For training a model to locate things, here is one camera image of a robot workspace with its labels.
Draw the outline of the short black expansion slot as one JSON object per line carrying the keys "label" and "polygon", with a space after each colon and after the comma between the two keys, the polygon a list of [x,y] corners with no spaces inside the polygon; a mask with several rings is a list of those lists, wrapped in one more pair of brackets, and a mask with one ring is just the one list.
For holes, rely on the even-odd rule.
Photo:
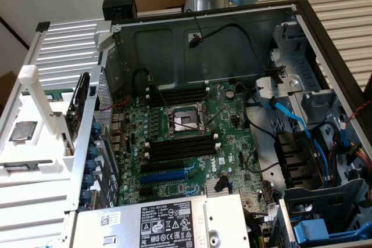
{"label": "short black expansion slot", "polygon": [[138,195],[140,199],[153,197],[153,189],[152,187],[141,187],[138,189]]}

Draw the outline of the green motherboard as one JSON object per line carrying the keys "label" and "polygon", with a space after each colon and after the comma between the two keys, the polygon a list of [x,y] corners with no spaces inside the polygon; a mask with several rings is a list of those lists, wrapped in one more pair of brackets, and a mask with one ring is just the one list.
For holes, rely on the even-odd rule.
{"label": "green motherboard", "polygon": [[[241,84],[220,84],[225,94],[225,109],[208,126],[207,135],[217,133],[215,155],[183,159],[185,168],[192,169],[187,180],[169,181],[141,185],[140,166],[150,162],[150,141],[168,141],[164,106],[150,107],[149,95],[125,96],[117,100],[113,114],[124,113],[124,120],[118,122],[123,129],[125,143],[112,144],[119,164],[119,192],[117,203],[120,206],[141,202],[151,202],[179,197],[205,195],[205,183],[209,179],[219,179],[214,187],[217,192],[224,188],[231,194],[240,196],[245,210],[257,218],[266,217],[274,206],[278,192],[264,179],[265,168],[259,164],[258,149],[253,140],[252,126],[246,122],[245,106],[248,92]],[[227,100],[226,90],[235,92],[233,100]],[[138,189],[152,187],[153,197],[140,199]]]}

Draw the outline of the black RAM slot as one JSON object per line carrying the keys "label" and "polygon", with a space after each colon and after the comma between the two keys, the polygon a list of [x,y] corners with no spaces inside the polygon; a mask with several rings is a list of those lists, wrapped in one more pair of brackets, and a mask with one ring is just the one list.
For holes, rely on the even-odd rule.
{"label": "black RAM slot", "polygon": [[184,152],[184,151],[192,151],[192,150],[205,150],[205,149],[214,149],[213,147],[193,147],[193,148],[181,148],[181,149],[167,149],[167,150],[160,150],[160,151],[155,151],[151,152],[149,151],[149,155],[154,154],[154,153],[171,153],[171,152]]}
{"label": "black RAM slot", "polygon": [[179,89],[200,89],[206,88],[208,85],[205,83],[196,83],[196,84],[164,84],[160,85],[156,82],[149,82],[149,84],[145,87],[145,92],[151,92],[156,90],[166,91],[166,90],[179,90]]}
{"label": "black RAM slot", "polygon": [[170,141],[151,142],[149,150],[151,152],[167,150],[167,149],[181,149],[193,147],[214,147],[216,141],[208,136],[199,136],[194,138],[172,139]]}
{"label": "black RAM slot", "polygon": [[165,106],[164,101],[168,106],[181,105],[186,103],[200,102],[205,96],[204,95],[177,95],[177,96],[166,96],[154,95],[150,96],[146,101],[150,107],[161,107]]}
{"label": "black RAM slot", "polygon": [[190,136],[186,138],[174,138],[168,141],[150,141],[148,142],[149,147],[152,149],[155,148],[170,148],[170,147],[178,147],[178,146],[188,146],[192,144],[196,145],[208,145],[213,144],[219,138],[217,133],[210,134],[210,135],[198,135],[198,136]]}
{"label": "black RAM slot", "polygon": [[151,98],[154,96],[159,96],[162,94],[164,98],[177,97],[177,96],[201,96],[204,97],[207,94],[206,87],[184,87],[176,89],[160,89],[157,87],[150,87],[148,91],[145,92]]}
{"label": "black RAM slot", "polygon": [[192,150],[184,152],[171,152],[171,153],[154,153],[150,155],[150,162],[161,162],[170,160],[183,160],[193,157],[210,156],[215,155],[217,152],[214,149],[205,150]]}
{"label": "black RAM slot", "polygon": [[173,100],[184,99],[196,99],[201,100],[207,92],[204,89],[186,89],[186,90],[171,90],[171,91],[161,91],[166,102],[171,102]]}

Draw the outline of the blue expansion slot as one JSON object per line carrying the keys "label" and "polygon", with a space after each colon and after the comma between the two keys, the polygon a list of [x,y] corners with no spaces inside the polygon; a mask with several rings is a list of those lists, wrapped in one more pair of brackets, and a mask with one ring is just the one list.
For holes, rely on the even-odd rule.
{"label": "blue expansion slot", "polygon": [[169,181],[187,180],[192,169],[185,168],[183,170],[155,172],[147,175],[142,175],[139,178],[139,183],[144,184],[157,184]]}

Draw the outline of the blue disk carrier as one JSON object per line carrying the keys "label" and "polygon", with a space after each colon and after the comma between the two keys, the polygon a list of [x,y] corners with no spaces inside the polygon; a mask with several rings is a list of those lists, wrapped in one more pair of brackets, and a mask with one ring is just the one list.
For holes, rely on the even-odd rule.
{"label": "blue disk carrier", "polygon": [[294,227],[294,235],[299,246],[339,244],[372,238],[372,221],[359,229],[338,233],[328,233],[323,219],[304,220]]}

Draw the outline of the black table corner cap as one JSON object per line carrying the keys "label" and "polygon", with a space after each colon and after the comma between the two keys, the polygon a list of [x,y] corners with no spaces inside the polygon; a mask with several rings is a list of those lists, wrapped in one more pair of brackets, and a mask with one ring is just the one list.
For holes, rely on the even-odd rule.
{"label": "black table corner cap", "polygon": [[39,22],[37,24],[37,27],[35,29],[36,32],[44,32],[44,31],[48,31],[49,27],[51,25],[51,22],[50,21],[43,21],[43,22]]}

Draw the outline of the silver disk bay cage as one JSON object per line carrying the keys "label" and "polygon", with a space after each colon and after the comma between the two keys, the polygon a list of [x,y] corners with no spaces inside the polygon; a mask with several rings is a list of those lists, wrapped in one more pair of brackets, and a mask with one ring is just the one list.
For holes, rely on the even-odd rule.
{"label": "silver disk bay cage", "polygon": [[298,21],[285,21],[275,26],[272,50],[277,66],[284,66],[289,79],[296,78],[303,92],[329,89],[330,86],[316,62],[316,54]]}

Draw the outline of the open grey PC case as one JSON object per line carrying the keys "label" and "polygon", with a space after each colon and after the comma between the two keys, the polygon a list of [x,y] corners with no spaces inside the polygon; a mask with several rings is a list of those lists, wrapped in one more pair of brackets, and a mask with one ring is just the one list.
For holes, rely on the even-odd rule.
{"label": "open grey PC case", "polygon": [[[272,97],[262,106],[256,81],[272,77],[282,83],[286,77],[272,54],[274,28],[294,20],[330,88]],[[299,246],[295,239],[294,227],[304,220],[323,219],[328,233],[353,231],[372,221],[372,99],[363,95],[308,1],[105,21],[95,39],[99,60],[90,73],[78,131],[73,167],[77,194],[67,248],[72,248],[79,213],[121,207],[119,164],[110,141],[113,108],[120,98],[145,95],[148,75],[160,85],[226,82],[241,84],[248,92],[246,122],[252,126],[264,179],[278,192],[266,217],[257,218],[242,207],[250,248],[372,248],[372,238],[312,247]],[[102,125],[97,139],[91,135],[94,121]],[[321,167],[321,188],[286,187],[274,147],[280,131],[306,133]],[[92,199],[81,204],[89,145],[98,149],[97,168],[88,189]]]}

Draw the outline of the black plastic box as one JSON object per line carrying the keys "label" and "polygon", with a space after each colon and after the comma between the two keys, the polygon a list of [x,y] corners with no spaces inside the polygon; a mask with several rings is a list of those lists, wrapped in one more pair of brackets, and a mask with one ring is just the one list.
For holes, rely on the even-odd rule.
{"label": "black plastic box", "polygon": [[105,21],[112,23],[137,18],[135,0],[103,0],[102,11]]}

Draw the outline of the metal socket cover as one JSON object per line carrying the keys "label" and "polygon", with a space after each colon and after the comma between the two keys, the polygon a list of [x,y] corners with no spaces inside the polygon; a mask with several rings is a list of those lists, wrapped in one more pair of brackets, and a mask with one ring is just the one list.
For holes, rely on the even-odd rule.
{"label": "metal socket cover", "polygon": [[202,99],[201,107],[203,113],[204,127],[208,127],[217,116],[225,109],[225,94],[220,84],[215,85]]}

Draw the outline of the silver disk bay bracket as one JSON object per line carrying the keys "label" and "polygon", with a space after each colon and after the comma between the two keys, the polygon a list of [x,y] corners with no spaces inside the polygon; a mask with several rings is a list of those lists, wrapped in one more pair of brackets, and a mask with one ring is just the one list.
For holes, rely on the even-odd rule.
{"label": "silver disk bay bracket", "polygon": [[289,93],[301,92],[303,90],[299,76],[289,75],[281,79],[282,83],[276,83],[272,77],[263,77],[256,81],[258,97],[262,106],[270,101],[272,97],[277,100],[286,98]]}

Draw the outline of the black fan shroud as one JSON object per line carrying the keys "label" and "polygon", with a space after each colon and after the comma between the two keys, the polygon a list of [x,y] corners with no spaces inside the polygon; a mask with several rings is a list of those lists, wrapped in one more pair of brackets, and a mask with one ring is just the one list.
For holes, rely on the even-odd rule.
{"label": "black fan shroud", "polygon": [[316,190],[323,186],[321,167],[314,159],[313,150],[304,131],[280,131],[274,143],[285,185],[290,188]]}

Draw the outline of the long black expansion slot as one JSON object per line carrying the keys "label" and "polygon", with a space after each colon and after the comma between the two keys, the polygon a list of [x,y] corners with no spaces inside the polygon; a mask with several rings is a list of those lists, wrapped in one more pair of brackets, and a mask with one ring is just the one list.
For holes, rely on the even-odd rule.
{"label": "long black expansion slot", "polygon": [[185,164],[183,160],[170,160],[157,163],[147,163],[140,166],[140,173],[147,174],[153,172],[183,170],[184,167]]}

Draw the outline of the green RAM stick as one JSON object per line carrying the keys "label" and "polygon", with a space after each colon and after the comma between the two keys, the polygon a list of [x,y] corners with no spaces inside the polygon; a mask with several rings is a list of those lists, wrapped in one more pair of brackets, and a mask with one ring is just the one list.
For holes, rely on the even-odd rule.
{"label": "green RAM stick", "polygon": [[73,94],[72,89],[51,89],[44,91],[46,98],[49,102],[63,101],[64,96]]}

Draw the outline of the thin metal locking lever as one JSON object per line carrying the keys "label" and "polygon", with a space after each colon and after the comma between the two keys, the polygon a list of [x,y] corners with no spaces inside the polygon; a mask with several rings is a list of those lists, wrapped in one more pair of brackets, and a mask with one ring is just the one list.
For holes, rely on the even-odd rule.
{"label": "thin metal locking lever", "polygon": [[164,97],[162,95],[161,90],[159,89],[157,83],[155,82],[154,78],[151,75],[148,75],[148,81],[149,81],[149,85],[152,85],[156,89],[157,93],[159,94],[159,96],[160,96],[160,98],[161,98],[161,100],[162,100],[162,102],[164,104],[164,107],[165,107],[165,109],[163,110],[163,112],[168,117],[169,114],[170,114],[170,110],[169,110],[169,107],[168,107],[168,105],[167,105],[167,103],[166,103],[166,101],[165,101],[165,99],[164,99]]}
{"label": "thin metal locking lever", "polygon": [[198,128],[197,126],[194,127],[194,126],[190,126],[190,125],[186,125],[186,124],[181,124],[181,123],[178,123],[178,122],[176,122],[176,121],[174,121],[174,120],[171,120],[171,119],[167,119],[167,121],[168,121],[168,122],[171,122],[171,123],[173,123],[173,124],[175,124],[175,125],[185,127],[185,128],[187,128],[187,129],[189,129],[189,130],[201,131],[201,129]]}

